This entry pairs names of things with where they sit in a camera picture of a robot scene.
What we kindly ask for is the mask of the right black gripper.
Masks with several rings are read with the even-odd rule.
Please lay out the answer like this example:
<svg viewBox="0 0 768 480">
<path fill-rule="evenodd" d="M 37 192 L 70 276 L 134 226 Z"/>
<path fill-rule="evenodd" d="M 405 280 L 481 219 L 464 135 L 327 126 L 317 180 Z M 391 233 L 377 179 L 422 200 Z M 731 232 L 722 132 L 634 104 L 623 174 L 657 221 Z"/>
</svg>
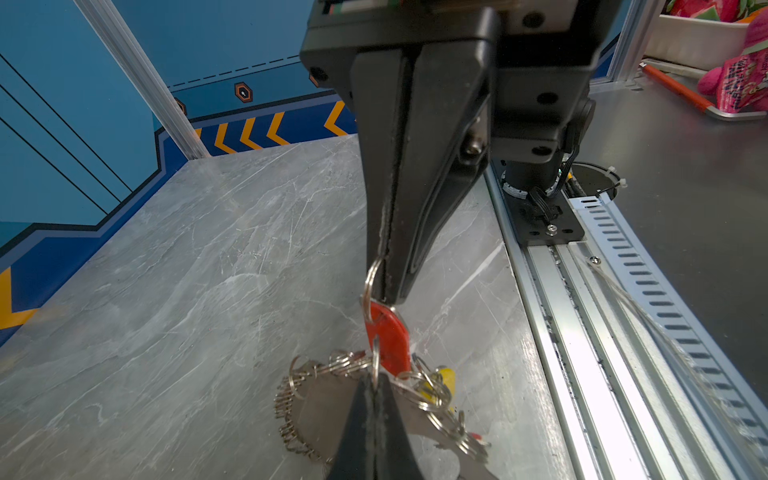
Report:
<svg viewBox="0 0 768 480">
<path fill-rule="evenodd" d="M 490 162 L 529 194 L 563 187 L 615 1 L 317 1 L 300 59 L 356 116 L 367 263 L 403 302 Z"/>
</svg>

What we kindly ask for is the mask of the key with red tag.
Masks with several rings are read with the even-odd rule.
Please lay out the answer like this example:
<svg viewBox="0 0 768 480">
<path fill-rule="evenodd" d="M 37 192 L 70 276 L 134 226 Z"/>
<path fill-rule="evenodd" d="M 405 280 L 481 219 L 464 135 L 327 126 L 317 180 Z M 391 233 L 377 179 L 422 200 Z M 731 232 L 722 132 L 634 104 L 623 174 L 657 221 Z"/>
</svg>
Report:
<svg viewBox="0 0 768 480">
<path fill-rule="evenodd" d="M 408 329 L 394 307 L 373 298 L 382 263 L 381 258 L 375 259 L 366 274 L 361 298 L 364 326 L 374 369 L 405 380 L 412 371 Z"/>
</svg>

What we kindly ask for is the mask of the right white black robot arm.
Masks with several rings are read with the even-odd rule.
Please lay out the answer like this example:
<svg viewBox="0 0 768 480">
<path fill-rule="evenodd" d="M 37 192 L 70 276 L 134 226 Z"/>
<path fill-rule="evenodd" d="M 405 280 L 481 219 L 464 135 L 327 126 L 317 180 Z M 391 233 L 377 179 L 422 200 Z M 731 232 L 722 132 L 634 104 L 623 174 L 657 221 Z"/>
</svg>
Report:
<svg viewBox="0 0 768 480">
<path fill-rule="evenodd" d="M 539 216 L 594 113 L 616 1 L 316 1 L 300 59 L 357 125 L 372 296 L 403 302 L 492 162 Z"/>
</svg>

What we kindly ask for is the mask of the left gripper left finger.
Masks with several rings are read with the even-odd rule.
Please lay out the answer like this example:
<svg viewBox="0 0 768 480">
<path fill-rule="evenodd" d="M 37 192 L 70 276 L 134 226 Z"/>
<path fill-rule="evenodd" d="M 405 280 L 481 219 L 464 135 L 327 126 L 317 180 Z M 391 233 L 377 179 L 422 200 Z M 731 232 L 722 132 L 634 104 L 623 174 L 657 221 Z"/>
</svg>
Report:
<svg viewBox="0 0 768 480">
<path fill-rule="evenodd" d="M 358 381 L 328 480 L 375 478 L 375 394 L 369 377 Z"/>
</svg>

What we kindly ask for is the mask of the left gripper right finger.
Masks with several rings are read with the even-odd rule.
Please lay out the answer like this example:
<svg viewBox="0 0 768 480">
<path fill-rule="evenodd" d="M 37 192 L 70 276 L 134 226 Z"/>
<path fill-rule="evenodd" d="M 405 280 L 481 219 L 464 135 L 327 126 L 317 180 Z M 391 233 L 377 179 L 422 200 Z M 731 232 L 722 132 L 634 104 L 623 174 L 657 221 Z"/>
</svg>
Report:
<svg viewBox="0 0 768 480">
<path fill-rule="evenodd" d="M 378 377 L 373 391 L 373 427 L 373 478 L 422 480 L 395 392 L 384 375 Z"/>
</svg>

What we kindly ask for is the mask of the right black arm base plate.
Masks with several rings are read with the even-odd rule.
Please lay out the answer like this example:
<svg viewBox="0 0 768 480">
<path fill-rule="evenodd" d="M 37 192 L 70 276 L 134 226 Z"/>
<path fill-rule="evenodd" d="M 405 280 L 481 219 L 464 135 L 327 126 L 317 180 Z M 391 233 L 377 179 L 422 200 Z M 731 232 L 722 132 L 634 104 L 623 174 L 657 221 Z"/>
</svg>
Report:
<svg viewBox="0 0 768 480">
<path fill-rule="evenodd" d="M 517 243 L 528 248 L 578 242 L 585 231 L 562 192 L 547 196 L 540 189 L 528 192 L 512 187 L 502 175 L 501 187 Z"/>
</svg>

